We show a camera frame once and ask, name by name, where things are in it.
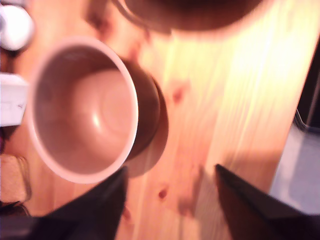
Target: bowl rim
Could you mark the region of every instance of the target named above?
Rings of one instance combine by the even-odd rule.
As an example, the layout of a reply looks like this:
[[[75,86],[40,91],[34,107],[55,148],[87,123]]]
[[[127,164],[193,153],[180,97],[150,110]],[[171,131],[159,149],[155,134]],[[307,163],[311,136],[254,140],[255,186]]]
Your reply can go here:
[[[51,156],[49,151],[42,144],[37,126],[35,125],[36,92],[38,90],[39,83],[41,80],[40,77],[43,71],[45,70],[47,64],[50,63],[50,61],[55,56],[57,56],[63,50],[66,50],[70,47],[76,47],[76,46],[91,47],[100,51],[104,55],[106,55],[115,64],[115,66],[119,69],[119,71],[123,75],[125,82],[128,85],[129,94],[131,98],[131,108],[132,108],[131,128],[130,128],[128,140],[122,152],[116,158],[116,160],[107,168],[99,172],[89,173],[89,174],[74,172],[72,170],[65,168],[60,163],[55,161],[53,156]],[[139,115],[139,109],[138,109],[137,92],[128,69],[126,68],[125,64],[120,59],[120,57],[109,46],[107,46],[105,43],[99,41],[96,38],[89,37],[89,36],[71,36],[71,37],[64,38],[62,41],[58,42],[58,44],[52,47],[48,51],[48,53],[46,53],[44,56],[40,58],[38,65],[36,66],[35,70],[31,75],[31,81],[30,81],[30,86],[28,90],[28,103],[27,103],[27,125],[29,129],[31,141],[33,142],[35,149],[37,150],[39,156],[42,158],[44,163],[55,174],[57,174],[61,178],[66,179],[70,182],[78,183],[78,184],[92,184],[92,183],[100,182],[108,178],[109,176],[111,176],[113,173],[115,173],[123,165],[123,163],[127,159],[134,145],[137,129],[138,129],[138,115]]]

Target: dark object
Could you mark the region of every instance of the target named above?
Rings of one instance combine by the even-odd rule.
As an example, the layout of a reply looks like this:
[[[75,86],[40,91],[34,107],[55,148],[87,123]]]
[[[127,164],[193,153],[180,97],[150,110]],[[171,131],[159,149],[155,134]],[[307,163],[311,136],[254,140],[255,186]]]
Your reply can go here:
[[[320,215],[307,215],[278,201],[219,164],[215,176],[234,240],[320,239]]]
[[[320,133],[320,39],[294,117],[304,131]]]
[[[223,29],[243,19],[262,0],[111,0],[131,23],[162,34],[172,30],[207,31]]]
[[[17,5],[23,8],[28,6],[27,0],[1,0],[2,5]]]
[[[5,204],[0,201],[0,216],[30,216],[30,213],[20,202]]]
[[[113,240],[127,192],[124,167],[44,217],[2,216],[2,240]]]
[[[0,48],[1,58],[0,58],[0,72],[2,73],[15,73],[15,59],[22,52],[21,50],[9,51],[6,49]]]

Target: gray floor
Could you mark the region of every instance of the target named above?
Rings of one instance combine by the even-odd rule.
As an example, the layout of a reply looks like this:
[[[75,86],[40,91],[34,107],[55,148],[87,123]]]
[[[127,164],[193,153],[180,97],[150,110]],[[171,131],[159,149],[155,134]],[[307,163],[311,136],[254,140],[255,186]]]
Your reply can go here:
[[[320,135],[291,126],[270,195],[308,214],[320,214]]]

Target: wooden table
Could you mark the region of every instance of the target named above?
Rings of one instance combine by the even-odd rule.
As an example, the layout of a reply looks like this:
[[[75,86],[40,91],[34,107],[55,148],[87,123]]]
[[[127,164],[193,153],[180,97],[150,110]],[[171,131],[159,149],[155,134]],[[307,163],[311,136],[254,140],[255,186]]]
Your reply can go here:
[[[170,34],[132,23],[112,2],[97,31],[85,20],[87,7],[87,0],[31,1],[36,33],[14,71],[30,81],[39,58],[73,35],[100,38],[138,62],[160,86],[166,109],[152,143],[126,163],[130,179],[117,239],[229,239],[214,165],[269,190],[319,37],[320,1],[264,0],[228,25],[173,27]],[[28,160],[32,198],[25,205],[44,215],[93,185],[49,170],[25,120],[5,152]]]

